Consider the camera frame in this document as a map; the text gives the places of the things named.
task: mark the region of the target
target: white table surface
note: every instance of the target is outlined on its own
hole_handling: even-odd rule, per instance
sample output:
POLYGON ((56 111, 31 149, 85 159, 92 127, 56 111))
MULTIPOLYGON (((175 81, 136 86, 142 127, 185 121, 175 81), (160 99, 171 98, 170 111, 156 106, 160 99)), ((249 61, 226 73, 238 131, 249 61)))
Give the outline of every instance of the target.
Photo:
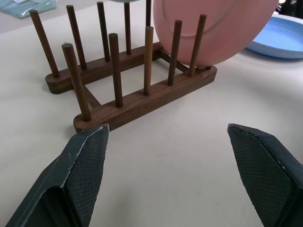
MULTIPOLYGON (((106 3, 109 33, 125 50, 123 5, 106 3)), ((131 5, 132 45, 144 43, 144 1, 131 5)), ((103 57, 95 6, 76 12, 87 61, 103 57)), ((73 38, 66 15, 44 21, 59 69, 73 38)), ((32 25, 0 35, 0 226, 75 133, 73 91, 53 95, 32 25)), ((303 62, 243 51, 218 64, 215 82, 110 133, 92 227, 261 227, 226 132, 238 123, 272 133, 303 162, 303 62)), ((166 78, 155 62, 152 83, 166 78)), ((122 73, 123 94, 143 87, 143 66, 122 73)), ((111 78, 88 85, 103 104, 111 78)))

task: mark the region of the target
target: dish rack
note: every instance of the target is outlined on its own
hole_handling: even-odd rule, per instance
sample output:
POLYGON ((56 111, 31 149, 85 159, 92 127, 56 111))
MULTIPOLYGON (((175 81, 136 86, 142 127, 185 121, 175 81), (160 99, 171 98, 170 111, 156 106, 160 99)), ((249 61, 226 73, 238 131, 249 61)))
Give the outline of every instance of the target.
POLYGON ((110 129, 114 130, 214 81, 217 73, 216 67, 196 67, 206 15, 200 15, 191 62, 187 67, 177 61, 182 21, 175 21, 171 55, 169 56, 163 50, 160 42, 153 43, 151 4, 151 0, 146 1, 145 46, 132 49, 130 3, 124 3, 126 52, 120 53, 118 35, 115 33, 107 35, 104 3, 98 2, 105 57, 90 62, 85 61, 74 7, 72 5, 66 6, 80 65, 77 64, 72 44, 63 44, 62 50, 68 68, 61 71, 56 66, 38 12, 36 10, 30 11, 30 16, 52 71, 45 77, 49 90, 54 94, 60 94, 74 89, 76 93, 81 110, 81 114, 73 120, 76 132, 101 123, 108 123, 110 129), (151 85, 152 61, 157 59, 163 59, 169 63, 168 79, 151 85), (121 72, 143 64, 143 89, 123 96, 121 72), (176 68, 182 73, 175 75, 176 68), (101 105, 85 85, 109 76, 113 76, 115 100, 101 105))

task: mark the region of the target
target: pink plate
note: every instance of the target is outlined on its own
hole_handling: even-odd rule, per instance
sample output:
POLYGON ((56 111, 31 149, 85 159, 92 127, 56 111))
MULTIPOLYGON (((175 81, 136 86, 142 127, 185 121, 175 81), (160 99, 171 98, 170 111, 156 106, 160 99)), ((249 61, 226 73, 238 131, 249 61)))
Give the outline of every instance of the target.
POLYGON ((278 0, 154 0, 154 23, 170 53, 175 20, 182 20, 178 61, 189 65, 200 14, 207 20, 197 66, 218 64, 244 49, 261 32, 278 0))

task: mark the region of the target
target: blue plate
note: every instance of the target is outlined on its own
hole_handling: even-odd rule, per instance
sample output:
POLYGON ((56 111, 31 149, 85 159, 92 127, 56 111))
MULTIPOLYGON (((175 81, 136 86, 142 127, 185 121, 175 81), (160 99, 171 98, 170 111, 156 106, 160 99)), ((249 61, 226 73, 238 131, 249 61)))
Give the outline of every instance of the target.
POLYGON ((303 24, 272 17, 247 49, 277 58, 303 58, 303 24))

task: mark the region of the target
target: wooden peg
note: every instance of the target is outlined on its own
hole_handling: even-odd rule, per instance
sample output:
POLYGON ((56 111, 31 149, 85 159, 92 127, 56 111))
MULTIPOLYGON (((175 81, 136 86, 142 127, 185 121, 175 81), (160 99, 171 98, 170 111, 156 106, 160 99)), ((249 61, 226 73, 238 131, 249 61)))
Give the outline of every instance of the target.
POLYGON ((77 100, 83 116, 83 121, 89 122, 91 120, 89 106, 85 95, 85 88, 78 70, 74 48, 72 47, 72 44, 63 44, 62 49, 68 70, 71 74, 72 85, 76 92, 77 100))
POLYGON ((179 51, 179 43, 180 43, 180 37, 181 37, 181 29, 182 29, 182 21, 176 20, 175 28, 174 28, 174 36, 172 39, 172 46, 171 46, 169 78, 168 78, 168 82, 167 82, 167 84, 169 86, 174 85, 175 72, 176 72, 176 66, 177 66, 177 57, 178 57, 178 51, 179 51))
POLYGON ((100 21, 100 28, 101 28, 101 35, 102 35, 102 42, 103 42, 104 58, 105 58, 105 61, 110 61, 103 2, 102 1, 97 2, 97 7, 98 7, 99 21, 100 21))
POLYGON ((110 48, 110 56, 111 56, 110 63, 112 67, 113 80, 114 80, 116 107, 121 108, 123 106, 123 97, 122 97, 122 85, 121 85, 118 35, 116 33, 111 33, 108 35, 108 37, 109 37, 109 48, 110 48))
POLYGON ((40 39, 40 42, 41 42, 42 48, 44 50, 44 53, 46 55, 48 64, 49 64, 49 66, 51 68, 53 77, 58 78, 58 77, 60 77, 60 74, 59 74, 59 71, 58 71, 55 59, 53 57, 53 53, 52 53, 51 47, 50 47, 50 45, 48 43, 45 31, 43 29, 43 26, 42 26, 39 14, 38 14, 37 10, 30 10, 29 14, 30 14, 30 16, 31 16, 31 18, 33 20, 35 29, 36 29, 38 37, 40 39))
POLYGON ((124 17, 125 17, 125 39, 126 39, 126 54, 132 54, 131 44, 131 19, 129 3, 124 3, 124 17))
POLYGON ((86 62, 85 62, 85 57, 84 57, 84 52, 83 52, 83 48, 82 48, 82 43, 81 43, 81 38, 80 38, 80 33, 79 33, 79 28, 78 28, 78 23, 77 23, 77 19, 76 19, 74 6, 67 5, 66 9, 67 9, 67 14, 68 14, 68 17, 69 17, 70 23, 71 23, 71 31, 72 31, 72 35, 74 36, 80 66, 81 66, 81 69, 84 70, 87 68, 87 66, 86 66, 86 62))
POLYGON ((151 94, 153 27, 145 28, 144 95, 151 94))
POLYGON ((146 26, 151 26, 152 0, 146 0, 146 26))
POLYGON ((190 77, 192 77, 195 73, 196 62, 197 62, 197 57, 198 57, 198 54, 200 51, 205 22, 206 22, 206 15, 201 14, 200 18, 199 18, 193 53, 191 55, 191 60, 190 60, 190 65, 189 65, 189 76, 190 77))

